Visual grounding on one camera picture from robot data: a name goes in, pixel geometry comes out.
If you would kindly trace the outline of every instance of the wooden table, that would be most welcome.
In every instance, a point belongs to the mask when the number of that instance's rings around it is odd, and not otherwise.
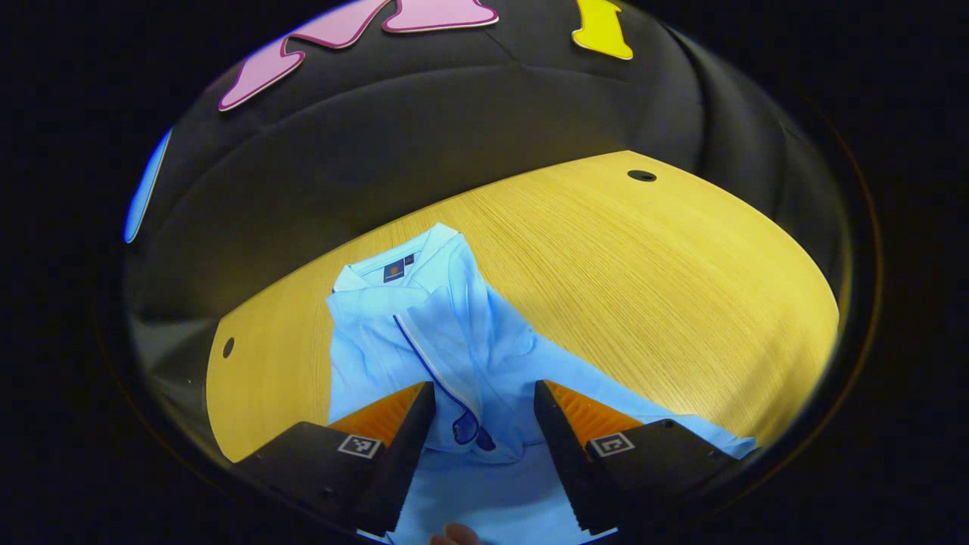
[[[437,222],[465,235],[485,279],[538,333],[642,396],[762,445],[797,415],[837,336],[824,276],[759,212],[631,151],[580,159],[395,220],[223,317],[206,397],[229,460],[298,421],[327,423],[333,282]]]

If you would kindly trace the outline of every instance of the finger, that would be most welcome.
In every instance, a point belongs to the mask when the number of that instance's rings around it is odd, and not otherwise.
[[[444,526],[444,534],[457,545],[482,545],[474,530],[458,523]]]
[[[430,545],[461,545],[461,544],[454,543],[449,538],[440,536],[435,533],[430,536]]]

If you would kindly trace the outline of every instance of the black padded backdrop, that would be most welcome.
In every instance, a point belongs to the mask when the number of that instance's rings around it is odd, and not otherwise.
[[[787,230],[837,295],[837,182],[797,124],[737,70],[626,5],[631,61],[572,44],[573,2],[489,0],[493,26],[306,53],[229,112],[241,62],[172,140],[127,270],[145,322],[224,315],[408,212],[533,169],[622,149],[707,179]]]

